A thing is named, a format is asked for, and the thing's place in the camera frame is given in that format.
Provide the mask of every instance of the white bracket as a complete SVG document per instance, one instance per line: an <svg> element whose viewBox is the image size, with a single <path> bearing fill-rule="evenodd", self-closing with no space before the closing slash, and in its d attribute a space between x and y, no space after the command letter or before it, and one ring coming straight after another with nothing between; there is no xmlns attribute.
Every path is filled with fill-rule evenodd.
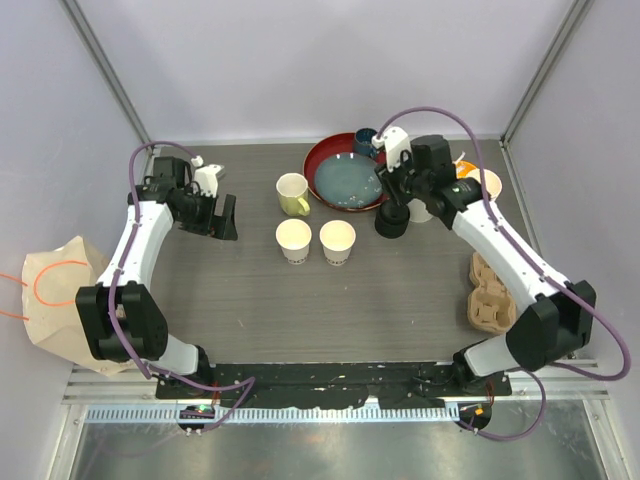
<svg viewBox="0 0 640 480"><path fill-rule="evenodd" d="M191 375L198 369L198 349L169 335L167 348L162 356L149 363L178 375Z"/></svg>
<svg viewBox="0 0 640 480"><path fill-rule="evenodd" d="M200 193L210 197L218 196L218 180L222 177L222 165L207 165L196 169L193 181L200 186Z"/></svg>
<svg viewBox="0 0 640 480"><path fill-rule="evenodd" d="M402 161L401 154L404 150L411 151L409 134L395 125L390 125L380 138L374 135L371 144L376 148L384 145L384 149L387 152L387 170L389 172L393 172L395 168L400 166Z"/></svg>

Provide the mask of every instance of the cardboard egg carton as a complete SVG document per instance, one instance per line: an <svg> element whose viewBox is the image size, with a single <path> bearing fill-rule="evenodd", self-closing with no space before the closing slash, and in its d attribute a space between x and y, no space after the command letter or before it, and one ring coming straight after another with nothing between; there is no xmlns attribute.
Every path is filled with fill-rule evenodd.
<svg viewBox="0 0 640 480"><path fill-rule="evenodd" d="M471 257L469 278L476 286L467 310L471 325L496 335L508 331L516 321L516 303L478 252Z"/></svg>

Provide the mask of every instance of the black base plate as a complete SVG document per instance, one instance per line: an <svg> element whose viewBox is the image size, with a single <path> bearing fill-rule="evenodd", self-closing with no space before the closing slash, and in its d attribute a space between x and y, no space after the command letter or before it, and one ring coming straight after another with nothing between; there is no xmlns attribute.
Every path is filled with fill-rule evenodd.
<svg viewBox="0 0 640 480"><path fill-rule="evenodd" d="M242 405L248 408L357 408L369 395L378 398L380 408L427 408L442 405L438 397L486 396L487 384L483 380L462 387L453 379L451 365L435 362L218 364L213 371L219 385L256 378ZM511 384L503 373L489 379L495 396L511 395ZM178 399L163 389L158 384L158 398ZM240 390L222 393L221 405L233 406L240 395ZM186 398L211 396L204 392L201 397Z"/></svg>

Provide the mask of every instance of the brown paper bag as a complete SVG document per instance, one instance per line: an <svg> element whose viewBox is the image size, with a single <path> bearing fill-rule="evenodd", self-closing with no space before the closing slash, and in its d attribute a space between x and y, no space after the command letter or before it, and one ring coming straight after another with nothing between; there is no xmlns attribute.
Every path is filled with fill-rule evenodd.
<svg viewBox="0 0 640 480"><path fill-rule="evenodd" d="M65 261L86 265L55 265ZM75 237L53 252L30 253L22 269L22 281L27 284L22 289L22 308L29 318L24 325L34 345L96 372L113 375L131 362L119 364L93 358L75 305L78 288L95 285L108 264L109 260L82 237Z"/></svg>

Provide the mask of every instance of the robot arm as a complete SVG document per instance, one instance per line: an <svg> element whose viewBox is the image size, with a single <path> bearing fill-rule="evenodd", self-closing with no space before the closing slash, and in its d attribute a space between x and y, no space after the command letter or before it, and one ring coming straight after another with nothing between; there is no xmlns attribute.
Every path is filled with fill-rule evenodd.
<svg viewBox="0 0 640 480"><path fill-rule="evenodd" d="M518 321L506 334L471 345L454 355L456 376L469 383L511 368L535 371L585 346L590 339L592 318L545 281L551 277L569 290L595 304L595 292L585 281L571 284L549 266L515 232L495 203L490 204L499 225L515 243L507 241L489 216L482 202L480 184L474 179L458 179L451 161L448 142L440 135L409 141L401 128L390 126L377 148L384 147L386 164L376 173L390 197L391 208L379 214L406 208L417 198L447 228L467 241L493 268L513 295ZM393 222L393 218L380 219ZM539 275L521 255L524 251L544 271Z"/></svg>
<svg viewBox="0 0 640 480"><path fill-rule="evenodd" d="M199 167L192 175L191 167L183 160L157 158L153 175L136 186L140 222L117 283L116 315L141 358L161 369L208 384L211 371L204 350L169 335L167 322L149 293L160 246L174 222L180 222L180 228L191 233L222 240L238 238L235 197L227 195L222 215L215 214L218 179L223 167ZM114 362L130 358L113 331L107 306L108 287L118 268L118 259L136 227L131 196L129 203L127 223L109 266L95 286L82 287L76 295L76 306L92 355Z"/></svg>

